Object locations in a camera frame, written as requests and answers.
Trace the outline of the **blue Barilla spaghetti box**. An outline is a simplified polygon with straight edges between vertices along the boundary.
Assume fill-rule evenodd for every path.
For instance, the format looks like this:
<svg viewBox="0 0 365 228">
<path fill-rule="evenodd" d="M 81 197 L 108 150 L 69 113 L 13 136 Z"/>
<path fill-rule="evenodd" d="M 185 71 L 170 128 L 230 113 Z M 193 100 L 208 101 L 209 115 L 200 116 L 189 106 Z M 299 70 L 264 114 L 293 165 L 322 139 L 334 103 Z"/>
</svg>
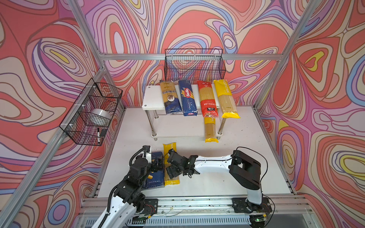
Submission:
<svg viewBox="0 0 365 228">
<path fill-rule="evenodd" d="M 179 91 L 182 102 L 182 112 L 184 116 L 196 116 L 198 110 L 196 107 L 192 86 L 188 80 L 179 80 Z"/>
</svg>

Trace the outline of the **yellow pastatime bag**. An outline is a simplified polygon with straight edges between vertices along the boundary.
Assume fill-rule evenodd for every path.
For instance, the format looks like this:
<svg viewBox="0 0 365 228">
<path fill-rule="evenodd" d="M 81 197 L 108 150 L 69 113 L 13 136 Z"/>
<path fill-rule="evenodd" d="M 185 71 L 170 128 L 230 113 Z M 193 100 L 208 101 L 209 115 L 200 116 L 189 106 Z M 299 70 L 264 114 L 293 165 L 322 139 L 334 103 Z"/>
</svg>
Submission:
<svg viewBox="0 0 365 228">
<path fill-rule="evenodd" d="M 169 150 L 174 149 L 176 151 L 176 143 L 170 143 L 170 144 L 164 144 L 163 145 L 163 154 L 164 154 L 164 166 L 165 166 L 165 170 L 164 170 L 164 185 L 168 186 L 168 185 L 178 185 L 180 184 L 180 179 L 179 177 L 175 177 L 175 178 L 170 178 L 167 172 L 167 168 L 170 166 L 170 164 L 167 162 L 168 160 L 168 152 Z"/>
<path fill-rule="evenodd" d="M 216 137 L 216 128 L 215 128 L 215 118 L 205 117 L 204 118 L 204 129 L 205 129 L 205 142 L 216 142 L 218 143 L 218 139 Z"/>
<path fill-rule="evenodd" d="M 227 80 L 214 81 L 215 90 L 222 110 L 222 118 L 240 119 L 232 92 Z"/>
</svg>

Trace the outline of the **blue Barilla rigatoni box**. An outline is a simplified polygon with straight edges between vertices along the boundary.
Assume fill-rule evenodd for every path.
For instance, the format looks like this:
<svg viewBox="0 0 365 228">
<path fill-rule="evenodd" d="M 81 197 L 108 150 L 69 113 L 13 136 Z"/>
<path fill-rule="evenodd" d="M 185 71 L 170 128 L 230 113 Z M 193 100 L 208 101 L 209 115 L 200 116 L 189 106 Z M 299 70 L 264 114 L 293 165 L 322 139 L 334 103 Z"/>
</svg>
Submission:
<svg viewBox="0 0 365 228">
<path fill-rule="evenodd" d="M 151 172 L 149 176 L 152 176 L 151 178 L 147 178 L 145 184 L 143 185 L 143 190 L 148 189 L 154 189 L 154 188 L 160 188 L 164 187 L 164 159 L 163 159 L 163 153 L 162 152 L 153 152 L 152 153 L 152 161 L 155 159 L 162 159 L 163 160 L 163 169 L 158 172 Z"/>
</svg>

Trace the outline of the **white two-tier shelf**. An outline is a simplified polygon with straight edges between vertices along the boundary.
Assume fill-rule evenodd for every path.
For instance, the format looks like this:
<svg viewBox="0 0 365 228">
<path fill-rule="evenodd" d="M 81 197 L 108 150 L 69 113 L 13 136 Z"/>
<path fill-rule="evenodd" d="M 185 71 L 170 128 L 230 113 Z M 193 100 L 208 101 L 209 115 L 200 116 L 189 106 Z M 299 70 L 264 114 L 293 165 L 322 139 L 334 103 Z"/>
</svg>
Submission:
<svg viewBox="0 0 365 228">
<path fill-rule="evenodd" d="M 179 90 L 178 85 L 175 85 L 175 90 L 177 91 L 177 96 L 178 96 L 179 102 L 181 104 L 181 101 L 180 101 L 181 96 L 178 93 L 178 90 Z M 218 109 L 222 110 L 214 84 L 212 85 L 212 90 L 213 90 L 213 94 L 214 94 L 214 98 L 215 98 L 215 102 L 216 102 L 216 107 Z M 201 110 L 198 85 L 192 85 L 192 93 L 195 97 L 195 103 L 196 103 L 197 109 Z M 159 85 L 148 85 L 147 86 L 144 97 L 143 97 L 142 109 L 145 111 L 145 113 L 147 115 L 147 118 L 148 118 L 148 121 L 150 124 L 150 128 L 152 131 L 152 138 L 155 141 L 157 141 L 158 137 L 160 137 L 160 136 L 157 136 L 157 132 L 156 132 L 156 128 L 154 127 L 153 120 L 159 118 L 159 115 L 157 114 L 157 110 L 165 111 L 164 102 L 163 102 L 163 94 L 162 94 L 162 91 L 161 91 L 161 88 Z M 151 117 L 150 111 L 152 111 L 152 113 L 154 115 L 154 119 Z M 224 129 L 225 123 L 226 123 L 226 119 L 222 119 L 221 125 L 220 125 L 218 133 L 217 133 L 218 139 L 220 139 L 223 135 L 223 129 Z"/>
</svg>

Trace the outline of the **silver tape roll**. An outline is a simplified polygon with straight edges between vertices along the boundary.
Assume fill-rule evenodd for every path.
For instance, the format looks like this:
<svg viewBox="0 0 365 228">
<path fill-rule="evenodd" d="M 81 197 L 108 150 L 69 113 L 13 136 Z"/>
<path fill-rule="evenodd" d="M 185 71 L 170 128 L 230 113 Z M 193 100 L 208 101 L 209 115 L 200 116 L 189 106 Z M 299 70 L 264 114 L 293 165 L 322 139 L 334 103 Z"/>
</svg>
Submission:
<svg viewBox="0 0 365 228">
<path fill-rule="evenodd" d="M 108 111 L 100 109 L 100 108 L 93 109 L 91 111 L 91 113 L 95 114 L 97 116 L 101 116 L 101 117 L 106 118 L 106 119 L 111 119 L 112 118 L 111 114 Z"/>
</svg>

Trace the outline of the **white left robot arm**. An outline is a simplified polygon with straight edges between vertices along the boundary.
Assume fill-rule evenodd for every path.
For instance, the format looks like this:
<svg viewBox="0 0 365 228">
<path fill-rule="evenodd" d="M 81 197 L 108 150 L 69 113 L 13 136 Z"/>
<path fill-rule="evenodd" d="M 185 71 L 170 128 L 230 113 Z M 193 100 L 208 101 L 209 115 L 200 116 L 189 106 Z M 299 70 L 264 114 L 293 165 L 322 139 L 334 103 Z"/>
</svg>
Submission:
<svg viewBox="0 0 365 228">
<path fill-rule="evenodd" d="M 147 220 L 157 213 L 158 200 L 146 199 L 142 193 L 150 172 L 162 170 L 162 160 L 144 145 L 129 160 L 129 171 L 110 191 L 107 207 L 94 223 L 94 228 L 121 228 L 127 222 Z"/>
</svg>

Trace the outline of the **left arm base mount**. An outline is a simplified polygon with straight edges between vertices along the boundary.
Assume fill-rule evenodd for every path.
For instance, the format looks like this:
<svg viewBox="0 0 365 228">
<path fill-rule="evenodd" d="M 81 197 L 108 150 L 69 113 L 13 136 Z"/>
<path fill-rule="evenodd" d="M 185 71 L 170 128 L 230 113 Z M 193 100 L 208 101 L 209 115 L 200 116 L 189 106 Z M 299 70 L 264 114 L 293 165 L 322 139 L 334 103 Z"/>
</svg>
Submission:
<svg viewBox="0 0 365 228">
<path fill-rule="evenodd" d="M 143 199 L 137 202 L 136 212 L 142 214 L 145 217 L 152 216 L 158 211 L 158 199 Z"/>
</svg>

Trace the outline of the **blue Ankara spaghetti bag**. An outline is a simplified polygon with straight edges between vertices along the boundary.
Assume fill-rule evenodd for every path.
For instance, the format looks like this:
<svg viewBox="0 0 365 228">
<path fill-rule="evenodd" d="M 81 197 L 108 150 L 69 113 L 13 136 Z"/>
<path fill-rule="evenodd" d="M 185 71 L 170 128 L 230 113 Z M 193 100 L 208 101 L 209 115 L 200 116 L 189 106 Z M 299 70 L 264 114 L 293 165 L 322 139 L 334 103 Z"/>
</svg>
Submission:
<svg viewBox="0 0 365 228">
<path fill-rule="evenodd" d="M 167 115 L 182 114 L 182 108 L 178 99 L 173 81 L 160 81 L 163 104 Z"/>
</svg>

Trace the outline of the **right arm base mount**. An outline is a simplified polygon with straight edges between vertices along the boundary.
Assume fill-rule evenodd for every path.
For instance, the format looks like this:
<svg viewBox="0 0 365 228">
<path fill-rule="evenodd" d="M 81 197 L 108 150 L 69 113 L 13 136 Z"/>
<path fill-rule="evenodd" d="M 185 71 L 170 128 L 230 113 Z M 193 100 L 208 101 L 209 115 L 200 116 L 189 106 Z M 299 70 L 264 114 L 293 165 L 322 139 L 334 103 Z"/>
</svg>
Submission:
<svg viewBox="0 0 365 228">
<path fill-rule="evenodd" d="M 250 203 L 247 198 L 232 198 L 232 207 L 235 213 L 264 213 L 270 214 L 272 207 L 267 197 L 262 198 L 260 205 Z"/>
</svg>

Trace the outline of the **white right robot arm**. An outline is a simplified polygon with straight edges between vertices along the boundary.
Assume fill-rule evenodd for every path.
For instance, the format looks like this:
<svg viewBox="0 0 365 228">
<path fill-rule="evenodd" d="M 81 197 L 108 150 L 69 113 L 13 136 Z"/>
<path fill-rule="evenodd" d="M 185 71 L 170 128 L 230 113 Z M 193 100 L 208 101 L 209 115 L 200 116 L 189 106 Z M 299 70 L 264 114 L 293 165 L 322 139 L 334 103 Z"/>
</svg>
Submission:
<svg viewBox="0 0 365 228">
<path fill-rule="evenodd" d="M 191 155 L 186 158 L 170 149 L 167 163 L 170 165 L 166 171 L 171 179 L 180 175 L 192 177 L 203 173 L 229 173 L 247 190 L 247 202 L 257 206 L 262 204 L 261 164 L 240 150 L 234 150 L 233 154 L 223 157 Z"/>
</svg>

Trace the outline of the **red spaghetti bag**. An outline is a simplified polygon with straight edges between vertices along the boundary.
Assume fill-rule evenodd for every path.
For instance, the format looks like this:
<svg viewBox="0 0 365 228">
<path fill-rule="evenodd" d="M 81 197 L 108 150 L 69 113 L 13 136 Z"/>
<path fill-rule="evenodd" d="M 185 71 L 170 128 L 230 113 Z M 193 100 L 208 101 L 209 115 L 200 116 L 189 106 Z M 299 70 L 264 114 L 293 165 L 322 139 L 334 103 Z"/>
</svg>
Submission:
<svg viewBox="0 0 365 228">
<path fill-rule="evenodd" d="M 197 81 L 201 110 L 204 117 L 218 118 L 218 110 L 214 98 L 212 84 L 205 81 Z"/>
</svg>

